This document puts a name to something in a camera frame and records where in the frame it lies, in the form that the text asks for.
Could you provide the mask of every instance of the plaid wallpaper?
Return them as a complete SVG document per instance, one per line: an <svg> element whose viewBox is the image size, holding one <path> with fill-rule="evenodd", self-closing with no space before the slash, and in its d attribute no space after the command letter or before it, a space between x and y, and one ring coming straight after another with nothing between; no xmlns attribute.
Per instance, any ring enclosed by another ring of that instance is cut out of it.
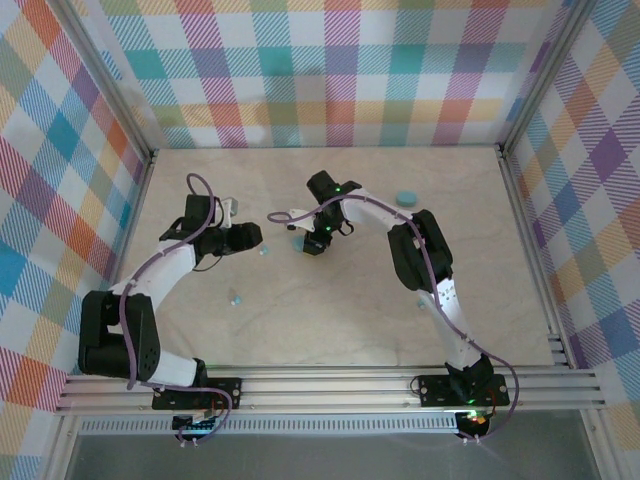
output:
<svg viewBox="0 0 640 480"><path fill-rule="evenodd" d="M600 0L514 167L578 363L640 478L640 0Z"/></svg>
<svg viewBox="0 0 640 480"><path fill-rule="evenodd" d="M160 143L229 148L493 144L572 1L73 3Z"/></svg>
<svg viewBox="0 0 640 480"><path fill-rule="evenodd" d="M44 0L0 0L0 479L35 476L81 298L106 284L142 171Z"/></svg>

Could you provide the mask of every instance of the small blue piece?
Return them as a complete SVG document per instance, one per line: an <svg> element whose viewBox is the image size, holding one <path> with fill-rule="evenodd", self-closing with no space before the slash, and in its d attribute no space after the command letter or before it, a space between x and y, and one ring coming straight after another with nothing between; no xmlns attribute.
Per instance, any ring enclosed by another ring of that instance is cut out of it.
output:
<svg viewBox="0 0 640 480"><path fill-rule="evenodd" d="M400 207L415 207L418 203L418 195L411 190L403 190L396 195L396 204Z"/></svg>
<svg viewBox="0 0 640 480"><path fill-rule="evenodd" d="M291 243L293 244L293 249L296 252L302 253L302 250L304 248L304 237L302 235L298 235L297 237L293 237L293 240L291 240Z"/></svg>

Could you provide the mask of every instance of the metal vent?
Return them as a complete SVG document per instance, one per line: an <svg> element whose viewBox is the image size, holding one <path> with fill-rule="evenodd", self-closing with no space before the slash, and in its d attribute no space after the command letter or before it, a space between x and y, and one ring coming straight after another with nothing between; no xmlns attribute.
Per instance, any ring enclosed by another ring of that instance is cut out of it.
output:
<svg viewBox="0 0 640 480"><path fill-rule="evenodd" d="M190 428L189 433L209 430ZM449 433L457 431L454 413L358 415L233 414L220 434L371 435L381 433ZM81 435L171 434L171 417L87 417Z"/></svg>

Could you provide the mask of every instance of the beige floor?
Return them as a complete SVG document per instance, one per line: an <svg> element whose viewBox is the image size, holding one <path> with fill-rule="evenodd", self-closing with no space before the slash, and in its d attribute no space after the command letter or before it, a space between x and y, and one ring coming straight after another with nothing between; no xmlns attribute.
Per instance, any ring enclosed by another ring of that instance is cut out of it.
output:
<svg viewBox="0 0 640 480"><path fill-rule="evenodd" d="M428 314L393 271L385 237L356 225L318 257L292 248L299 233L270 224L268 212L311 209L309 177L326 169L393 202L419 195L454 257L454 278L479 342L516 365L552 362L511 208L490 148L349 148L162 151L125 273L156 247L180 216L188 172L240 202L236 222L261 225L269 253L224 258L185 277L157 314L163 348L209 364L439 365ZM210 264L205 259L201 266ZM231 306L240 295L243 303Z"/></svg>

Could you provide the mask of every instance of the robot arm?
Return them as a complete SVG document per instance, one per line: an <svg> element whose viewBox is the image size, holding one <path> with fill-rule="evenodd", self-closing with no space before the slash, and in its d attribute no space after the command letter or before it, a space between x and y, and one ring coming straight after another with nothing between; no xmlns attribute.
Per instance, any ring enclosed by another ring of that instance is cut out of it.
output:
<svg viewBox="0 0 640 480"><path fill-rule="evenodd" d="M176 220L161 237L157 252L189 237L207 219L208 196L189 195L185 216ZM126 299L125 311L137 361L136 379L158 385L201 387L207 384L206 368L199 359L183 358L160 346L155 312L182 277L206 255L221 257L251 249L262 242L254 223L232 225L237 202L226 199L200 235L166 253L147 267ZM118 304L132 276L109 291L89 292L82 303L78 364L87 374L129 378L130 361L122 334L109 331L120 322Z"/></svg>
<svg viewBox="0 0 640 480"><path fill-rule="evenodd" d="M324 170L315 174L307 183L307 187L320 204L342 195L364 197L373 201L344 198L325 206L313 216L313 219L307 217L291 223L306 230L303 251L310 255L324 252L331 244L332 233L338 231L345 235L342 231L343 224L353 229L351 222L386 234L398 278L405 287L418 293L432 314L444 345L447 358L445 365L449 371L451 387L465 402L473 401L478 395L484 395L483 389L494 375L493 367L489 358L480 354L468 341L473 337L458 301L451 268L453 257L431 212L422 210L414 214L397 209L376 199L353 181L342 185L336 183ZM302 210L289 212L293 218L305 213L307 212ZM418 240L403 218L411 219L417 226L429 253L442 311L462 335L451 328L437 308L434 288Z"/></svg>

